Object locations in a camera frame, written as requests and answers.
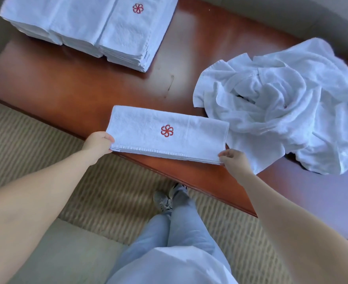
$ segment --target hand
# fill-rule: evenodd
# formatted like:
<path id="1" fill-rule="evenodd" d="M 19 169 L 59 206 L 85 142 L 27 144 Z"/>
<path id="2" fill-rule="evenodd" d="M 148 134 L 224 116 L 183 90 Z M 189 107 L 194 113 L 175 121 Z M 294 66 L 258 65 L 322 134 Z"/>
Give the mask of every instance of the hand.
<path id="1" fill-rule="evenodd" d="M 92 133 L 84 142 L 82 151 L 88 152 L 91 159 L 91 165 L 95 164 L 99 158 L 107 153 L 111 153 L 111 144 L 115 139 L 105 131 Z"/>
<path id="2" fill-rule="evenodd" d="M 235 149 L 224 150 L 219 153 L 219 159 L 238 182 L 244 176 L 254 175 L 246 155 L 241 151 Z"/>

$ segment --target shoe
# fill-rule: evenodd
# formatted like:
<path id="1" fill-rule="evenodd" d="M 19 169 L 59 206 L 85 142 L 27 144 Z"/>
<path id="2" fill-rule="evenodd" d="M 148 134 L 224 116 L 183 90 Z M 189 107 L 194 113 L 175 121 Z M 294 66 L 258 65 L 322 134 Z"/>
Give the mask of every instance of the shoe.
<path id="1" fill-rule="evenodd" d="M 187 186 L 184 186 L 180 183 L 176 183 L 169 191 L 169 198 L 173 199 L 174 196 L 178 193 L 178 191 L 183 191 L 184 193 L 188 194 Z"/>
<path id="2" fill-rule="evenodd" d="M 153 202 L 159 212 L 164 213 L 172 210 L 172 201 L 162 191 L 156 191 L 153 195 Z"/>

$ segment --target white fabric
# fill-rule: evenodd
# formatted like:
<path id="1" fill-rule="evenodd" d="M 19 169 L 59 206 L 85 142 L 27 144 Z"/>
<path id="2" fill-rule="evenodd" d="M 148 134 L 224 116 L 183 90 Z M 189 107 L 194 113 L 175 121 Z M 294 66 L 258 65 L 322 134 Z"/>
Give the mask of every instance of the white fabric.
<path id="1" fill-rule="evenodd" d="M 62 44 L 49 27 L 63 0 L 4 0 L 0 16 L 29 36 Z"/>
<path id="2" fill-rule="evenodd" d="M 238 284 L 227 268 L 199 248 L 154 248 L 112 276 L 109 283 Z"/>
<path id="3" fill-rule="evenodd" d="M 68 47 L 101 57 L 97 42 L 116 0 L 64 0 L 50 27 Z"/>
<path id="4" fill-rule="evenodd" d="M 107 132 L 114 151 L 219 164 L 228 127 L 205 117 L 114 106 Z"/>
<path id="5" fill-rule="evenodd" d="M 178 0 L 118 0 L 100 40 L 110 62 L 146 72 Z"/>
<path id="6" fill-rule="evenodd" d="M 319 38 L 216 62 L 201 73 L 193 102 L 230 123 L 227 144 L 255 173 L 289 152 L 310 171 L 348 169 L 348 67 Z"/>

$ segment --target light blue jeans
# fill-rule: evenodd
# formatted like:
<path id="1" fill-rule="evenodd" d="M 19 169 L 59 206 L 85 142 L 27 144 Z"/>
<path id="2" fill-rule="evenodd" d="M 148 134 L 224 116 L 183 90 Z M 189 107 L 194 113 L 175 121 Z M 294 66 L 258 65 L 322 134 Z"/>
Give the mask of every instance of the light blue jeans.
<path id="1" fill-rule="evenodd" d="M 151 249 L 172 246 L 195 246 L 211 254 L 230 271 L 227 259 L 197 213 L 195 202 L 185 192 L 178 191 L 172 212 L 158 214 L 148 222 L 136 241 L 116 261 L 108 279 Z"/>

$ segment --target striped carpet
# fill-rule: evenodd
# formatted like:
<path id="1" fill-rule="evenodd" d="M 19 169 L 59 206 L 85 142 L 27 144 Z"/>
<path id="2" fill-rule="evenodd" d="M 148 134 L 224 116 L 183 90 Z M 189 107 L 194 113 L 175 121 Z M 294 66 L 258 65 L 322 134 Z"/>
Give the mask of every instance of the striped carpet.
<path id="1" fill-rule="evenodd" d="M 0 105 L 0 186 L 78 151 L 82 141 Z M 115 155 L 90 167 L 60 218 L 130 244 L 155 215 L 152 195 L 173 182 Z M 291 283 L 258 219 L 190 191 L 239 284 Z"/>

